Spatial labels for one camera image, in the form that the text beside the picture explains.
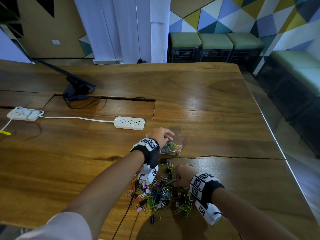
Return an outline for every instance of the person's right arm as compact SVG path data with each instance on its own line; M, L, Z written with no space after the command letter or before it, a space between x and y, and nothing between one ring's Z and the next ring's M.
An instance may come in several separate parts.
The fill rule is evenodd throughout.
M191 180L197 173L188 164L178 165L173 170L173 177L180 179L175 186L189 190ZM211 200L244 239L298 240L278 222L224 188L215 189Z

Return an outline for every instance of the green seat cushion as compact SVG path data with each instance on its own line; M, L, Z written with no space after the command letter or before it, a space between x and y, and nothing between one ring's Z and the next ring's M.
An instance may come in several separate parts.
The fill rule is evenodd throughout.
M275 50L270 56L287 70L293 68L320 68L320 61L305 51Z
M227 33L235 49L262 49L264 43L251 33Z
M170 33L172 48L193 48L201 47L202 43L195 32L174 32Z
M290 73L315 96L320 97L320 68L294 68Z
M233 43L222 33L200 33L199 38L202 41L204 50L232 50Z

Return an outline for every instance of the power outlet socket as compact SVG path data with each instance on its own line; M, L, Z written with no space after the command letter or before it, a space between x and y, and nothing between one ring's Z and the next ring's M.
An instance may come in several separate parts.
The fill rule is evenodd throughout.
M8 113L7 117L13 120L36 121L40 114L40 110L16 107Z
M141 131L144 128L144 119L130 118L130 117L116 117L114 120L115 128L138 130Z

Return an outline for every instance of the floor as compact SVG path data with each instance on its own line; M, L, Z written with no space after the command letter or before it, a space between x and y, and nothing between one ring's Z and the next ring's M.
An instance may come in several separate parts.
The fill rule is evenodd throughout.
M92 59L48 59L44 61L55 66L94 65ZM320 160L315 158L300 136L284 120L254 77L249 72L242 72L242 75L320 225ZM23 231L25 229L0 225L0 240L14 240Z

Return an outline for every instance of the black wrist strap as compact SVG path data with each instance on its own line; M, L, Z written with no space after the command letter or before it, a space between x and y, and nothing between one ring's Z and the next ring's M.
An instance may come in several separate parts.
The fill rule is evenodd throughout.
M209 173L196 174L190 184L190 192L199 202L206 206L207 203L212 204L212 193L215 189L224 188L219 180Z
M158 165L158 151L160 146L157 141L149 138L144 138L133 146L130 152L139 150L144 155L144 163L150 165L150 168L155 168Z

